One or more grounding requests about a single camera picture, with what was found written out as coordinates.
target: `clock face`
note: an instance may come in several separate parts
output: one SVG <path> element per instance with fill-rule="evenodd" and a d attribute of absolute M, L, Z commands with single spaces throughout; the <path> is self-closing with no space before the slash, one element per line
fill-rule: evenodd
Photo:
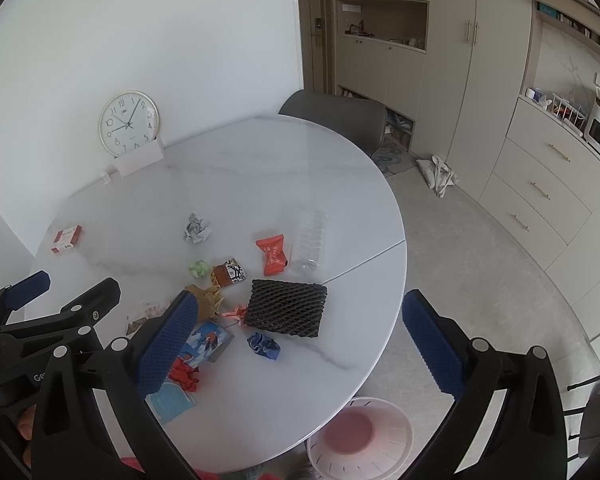
<path fill-rule="evenodd" d="M 140 92 L 124 92 L 107 103 L 100 116 L 100 138 L 115 156 L 132 152 L 158 134 L 158 110 Z"/>

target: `dish rack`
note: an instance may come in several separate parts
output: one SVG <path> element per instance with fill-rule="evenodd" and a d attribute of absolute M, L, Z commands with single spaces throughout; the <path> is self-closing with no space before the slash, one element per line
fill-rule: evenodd
<path fill-rule="evenodd" d="M 561 121 L 569 121 L 581 132 L 584 132 L 584 128 L 587 125 L 587 115 L 582 113 L 581 108 L 578 107 L 576 109 L 567 99 L 554 94 L 554 101 L 551 104 L 550 111 Z"/>

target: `round table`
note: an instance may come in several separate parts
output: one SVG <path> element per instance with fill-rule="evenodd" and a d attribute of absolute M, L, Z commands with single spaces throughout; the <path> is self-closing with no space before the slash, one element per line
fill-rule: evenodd
<path fill-rule="evenodd" d="M 27 305 L 26 319 L 54 314 L 107 276 L 122 296 L 96 326 L 103 344 L 124 335 L 142 302 L 208 286 L 187 266 L 233 257 L 247 280 L 222 289 L 222 310 L 246 304 L 263 277 L 255 241 L 285 235 L 287 256 L 304 210 L 328 215 L 326 248 L 315 281 L 328 288 L 317 338 L 271 334 L 277 361 L 235 338 L 215 363 L 200 367 L 197 405 L 165 424 L 195 468 L 227 472 L 269 460 L 327 423 L 356 393 L 384 349 L 402 301 L 407 250 L 394 195 L 373 162 L 340 135 L 307 121 L 274 116 L 232 124 L 171 146 L 165 160 L 112 182 L 97 182 L 64 202 L 40 245 L 32 272 L 51 288 Z M 212 234 L 184 241 L 196 211 Z M 52 254 L 53 236 L 80 224 L 75 249 Z M 287 267 L 274 279 L 302 282 Z M 104 392 L 98 405 L 120 456 L 132 452 Z"/>

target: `floor mat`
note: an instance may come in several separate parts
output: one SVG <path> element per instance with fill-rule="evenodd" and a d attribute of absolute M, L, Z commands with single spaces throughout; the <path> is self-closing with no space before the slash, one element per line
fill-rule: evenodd
<path fill-rule="evenodd" d="M 372 155 L 371 160 L 384 176 L 392 176 L 415 166 L 414 156 L 390 136 L 384 137 L 382 145 Z"/>

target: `gold cabinet handle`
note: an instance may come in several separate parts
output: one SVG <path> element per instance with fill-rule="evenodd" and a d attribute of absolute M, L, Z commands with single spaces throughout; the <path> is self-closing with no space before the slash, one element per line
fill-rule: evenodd
<path fill-rule="evenodd" d="M 520 221 L 520 218 L 518 218 L 518 215 L 511 215 L 511 216 L 513 216 L 513 219 L 514 219 L 516 222 L 518 222 L 520 225 L 522 225 L 522 227 L 523 227 L 523 229 L 524 229 L 525 231 L 529 231 L 529 227 L 528 227 L 528 226 L 526 226 L 526 225 L 524 225 L 524 224 L 523 224 L 523 223 Z"/>
<path fill-rule="evenodd" d="M 563 152 L 561 152 L 558 148 L 556 148 L 554 145 L 549 143 L 549 146 L 553 148 L 555 152 L 558 153 L 558 155 L 560 155 L 564 160 L 566 160 L 567 162 L 571 162 L 571 159 L 568 156 L 566 156 Z"/>
<path fill-rule="evenodd" d="M 535 182 L 532 182 L 531 185 L 533 187 L 535 187 L 540 193 L 542 193 L 547 200 L 551 200 L 551 197 L 549 195 L 547 195 L 547 193 L 545 193 L 544 191 L 542 191 L 542 189 L 540 189 L 540 187 L 538 186 L 538 184 L 536 184 Z"/>

